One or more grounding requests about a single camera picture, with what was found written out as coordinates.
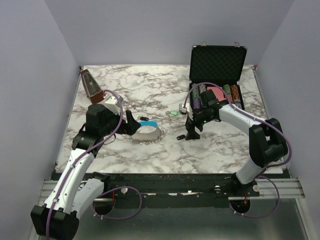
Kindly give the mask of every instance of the gray wall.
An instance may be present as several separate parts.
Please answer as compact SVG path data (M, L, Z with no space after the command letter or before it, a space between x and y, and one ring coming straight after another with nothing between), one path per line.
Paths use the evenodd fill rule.
M320 236L320 2L295 0L264 53L257 73L272 117L293 147L299 177Z
M79 68L43 0L1 1L0 31L0 239L25 240Z
M191 47L248 47L257 64L294 0L45 0L80 65L190 64Z

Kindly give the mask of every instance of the metronome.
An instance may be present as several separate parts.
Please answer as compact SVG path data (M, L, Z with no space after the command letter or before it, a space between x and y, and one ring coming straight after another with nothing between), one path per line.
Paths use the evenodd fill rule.
M83 87L87 97L93 104L100 103L104 100L104 94L91 73L86 69L80 72Z

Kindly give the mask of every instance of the marble tabletop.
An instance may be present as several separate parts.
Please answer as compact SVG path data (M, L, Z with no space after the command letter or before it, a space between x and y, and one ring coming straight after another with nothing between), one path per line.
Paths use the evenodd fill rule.
M208 174L233 173L250 158L249 137L226 122L204 125L201 139L178 141L186 134L185 115L167 115L178 111L189 88L187 65L106 65L86 66L102 89L123 97L124 110L131 110L135 119L148 117L162 131L156 142L134 142L127 135L117 134L116 141L104 145L87 173L163 173ZM239 81L245 110L266 117L252 66L245 66ZM62 150L56 165L61 173L69 159L72 139L86 120L91 104L80 83ZM153 131L150 126L141 131ZM271 168L270 173L282 173Z

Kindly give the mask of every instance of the black case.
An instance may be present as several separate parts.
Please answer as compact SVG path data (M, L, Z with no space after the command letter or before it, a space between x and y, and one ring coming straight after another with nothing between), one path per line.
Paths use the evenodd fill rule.
M247 55L245 46L194 45L191 52L190 86L209 82L223 87L225 84L237 85L242 109L245 109L238 85ZM192 94L190 103L193 106Z

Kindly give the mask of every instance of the gray floor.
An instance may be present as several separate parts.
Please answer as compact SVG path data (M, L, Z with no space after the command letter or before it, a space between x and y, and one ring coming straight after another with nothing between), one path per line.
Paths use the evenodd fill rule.
M256 200L251 214L263 214L274 200ZM116 209L121 216L131 210ZM307 240L295 200L282 200L276 214L262 219L234 215L228 208L143 209L136 217L101 220L88 209L74 240Z

